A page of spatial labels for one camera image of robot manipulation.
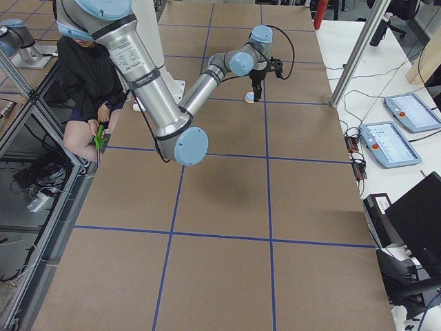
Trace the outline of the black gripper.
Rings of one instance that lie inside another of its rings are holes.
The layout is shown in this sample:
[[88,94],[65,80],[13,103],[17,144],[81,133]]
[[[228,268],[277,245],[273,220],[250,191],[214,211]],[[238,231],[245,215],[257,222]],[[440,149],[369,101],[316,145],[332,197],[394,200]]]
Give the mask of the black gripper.
[[259,102],[261,98],[262,81],[265,79],[265,70],[251,70],[249,78],[252,80],[254,102]]

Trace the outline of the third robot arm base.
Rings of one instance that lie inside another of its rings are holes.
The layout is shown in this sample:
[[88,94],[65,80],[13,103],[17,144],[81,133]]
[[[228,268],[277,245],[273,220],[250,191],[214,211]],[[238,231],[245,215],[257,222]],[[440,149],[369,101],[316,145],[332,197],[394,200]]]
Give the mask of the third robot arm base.
[[20,19],[1,22],[1,51],[12,57],[16,68],[22,69],[44,69],[52,57],[58,56],[56,46],[37,43]]

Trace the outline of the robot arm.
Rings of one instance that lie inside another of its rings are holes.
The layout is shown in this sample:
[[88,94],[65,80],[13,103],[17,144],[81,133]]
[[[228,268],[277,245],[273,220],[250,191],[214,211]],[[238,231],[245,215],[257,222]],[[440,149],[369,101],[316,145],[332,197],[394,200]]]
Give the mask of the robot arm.
[[134,92],[139,107],[154,122],[155,148],[165,159],[184,166],[199,163],[209,139],[193,117],[232,72],[240,77],[264,70],[273,32],[260,25],[239,50],[213,55],[196,83],[185,92],[165,68],[154,4],[151,1],[57,1],[59,32],[105,46]]

